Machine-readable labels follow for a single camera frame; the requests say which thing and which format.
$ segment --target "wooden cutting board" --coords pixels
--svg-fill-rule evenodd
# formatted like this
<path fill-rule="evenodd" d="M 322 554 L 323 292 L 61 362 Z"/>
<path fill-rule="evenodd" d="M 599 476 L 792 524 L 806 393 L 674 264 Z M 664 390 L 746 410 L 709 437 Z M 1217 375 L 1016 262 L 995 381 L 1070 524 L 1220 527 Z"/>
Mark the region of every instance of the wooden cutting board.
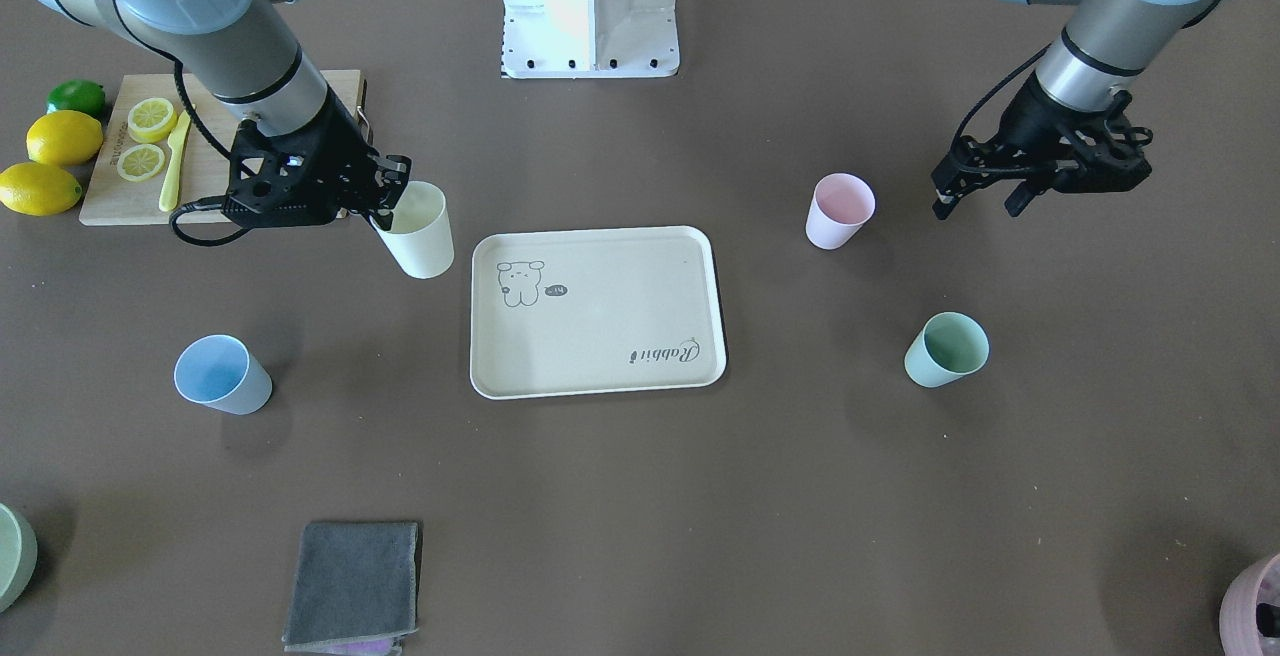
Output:
<path fill-rule="evenodd" d="M 355 114 L 357 106 L 364 106 L 365 78 L 360 70 L 325 70 L 321 73 L 329 79 L 334 94 L 351 113 Z M 209 131 L 223 146 L 230 149 L 239 120 L 191 74 L 187 74 L 187 95 L 191 96 L 191 104 Z M 111 118 L 106 123 L 102 150 L 97 154 L 88 190 L 84 192 L 84 201 L 81 205 L 79 219 L 84 226 L 169 223 L 169 214 L 161 211 L 156 205 L 160 200 L 160 184 L 164 183 L 164 170 L 142 183 L 124 181 L 115 173 L 115 163 L 120 154 L 134 145 L 128 132 L 129 109 L 151 96 L 164 96 L 173 102 L 175 109 L 182 108 L 170 73 L 125 76 L 120 83 L 119 95 L 115 96 L 115 106 L 111 109 Z M 165 152 L 165 164 L 168 164 L 169 145 L 161 140 L 156 146 L 160 146 L 160 150 Z M 228 160 L 215 151 L 192 126 L 187 135 L 187 147 L 182 159 L 182 187 L 178 193 L 178 204 L 224 193 L 228 172 Z M 182 223 L 227 223 L 227 219 L 218 211 L 198 211 L 184 215 Z"/>

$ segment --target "knife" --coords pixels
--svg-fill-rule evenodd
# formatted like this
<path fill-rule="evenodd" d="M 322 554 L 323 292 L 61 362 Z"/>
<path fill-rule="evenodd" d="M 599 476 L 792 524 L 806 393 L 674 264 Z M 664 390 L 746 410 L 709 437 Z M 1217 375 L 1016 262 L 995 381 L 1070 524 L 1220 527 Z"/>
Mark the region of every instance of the knife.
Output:
<path fill-rule="evenodd" d="M 169 168 L 164 172 L 164 186 L 160 187 L 160 210 L 172 211 L 178 208 L 178 183 L 182 176 L 182 151 L 187 146 L 187 131 L 191 128 L 191 115 L 184 110 L 178 114 L 178 123 L 169 132 Z"/>

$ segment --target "gray cloth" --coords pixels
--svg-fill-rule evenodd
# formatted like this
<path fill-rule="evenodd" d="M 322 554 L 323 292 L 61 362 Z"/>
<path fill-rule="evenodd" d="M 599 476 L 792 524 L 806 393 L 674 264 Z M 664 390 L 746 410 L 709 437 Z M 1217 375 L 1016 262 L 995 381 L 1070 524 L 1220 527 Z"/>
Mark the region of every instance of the gray cloth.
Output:
<path fill-rule="evenodd" d="M 302 529 L 284 651 L 398 653 L 417 630 L 416 523 Z"/>

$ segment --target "plastic cup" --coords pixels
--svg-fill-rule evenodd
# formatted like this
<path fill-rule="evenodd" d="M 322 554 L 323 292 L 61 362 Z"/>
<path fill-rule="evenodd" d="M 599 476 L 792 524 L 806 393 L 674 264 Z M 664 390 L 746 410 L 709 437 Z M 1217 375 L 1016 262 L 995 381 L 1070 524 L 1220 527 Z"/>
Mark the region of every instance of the plastic cup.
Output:
<path fill-rule="evenodd" d="M 851 173 L 824 176 L 813 190 L 805 236 L 819 249 L 840 249 L 876 213 L 876 193 Z"/>
<path fill-rule="evenodd" d="M 977 372 L 989 355 L 991 343 L 978 322 L 946 311 L 925 322 L 904 364 L 911 381 L 937 388 Z"/>
<path fill-rule="evenodd" d="M 0 504 L 0 611 L 22 596 L 36 570 L 36 532 L 22 514 Z"/>
<path fill-rule="evenodd" d="M 396 208 L 392 229 L 374 228 L 413 278 L 435 278 L 453 265 L 453 234 L 444 192 L 424 181 L 411 181 Z"/>
<path fill-rule="evenodd" d="M 1226 656 L 1263 656 L 1280 652 L 1280 639 L 1263 638 L 1257 621 L 1258 603 L 1263 600 L 1275 600 L 1280 594 L 1277 568 L 1280 556 L 1263 559 L 1235 577 L 1226 589 L 1217 616 L 1219 634 Z"/>
<path fill-rule="evenodd" d="M 178 356 L 173 384 L 192 404 L 243 416 L 271 397 L 271 377 L 234 336 L 206 336 Z"/>

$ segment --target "lime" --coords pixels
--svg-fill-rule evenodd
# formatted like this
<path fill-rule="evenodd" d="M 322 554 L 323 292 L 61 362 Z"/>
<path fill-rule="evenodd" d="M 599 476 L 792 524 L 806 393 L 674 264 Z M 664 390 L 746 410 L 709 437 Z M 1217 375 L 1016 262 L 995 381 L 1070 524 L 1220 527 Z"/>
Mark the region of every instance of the lime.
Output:
<path fill-rule="evenodd" d="M 78 111 L 97 118 L 106 105 L 106 91 L 101 83 L 93 83 L 83 78 L 73 78 L 55 86 L 45 100 L 47 113 Z"/>
<path fill-rule="evenodd" d="M 101 147 L 102 124 L 78 111 L 45 114 L 27 131 L 27 156 L 41 164 L 82 164 Z"/>
<path fill-rule="evenodd" d="M 83 188 L 65 169 L 27 161 L 0 172 L 0 204 L 19 214 L 60 214 L 79 201 Z"/>
<path fill-rule="evenodd" d="M 124 181 L 146 181 L 160 173 L 164 167 L 164 151 L 155 144 L 138 144 L 120 154 L 115 161 L 115 173 Z"/>
<path fill-rule="evenodd" d="M 138 144 L 155 144 L 169 136 L 177 120 L 178 113 L 169 99 L 143 99 L 129 109 L 129 137 Z"/>

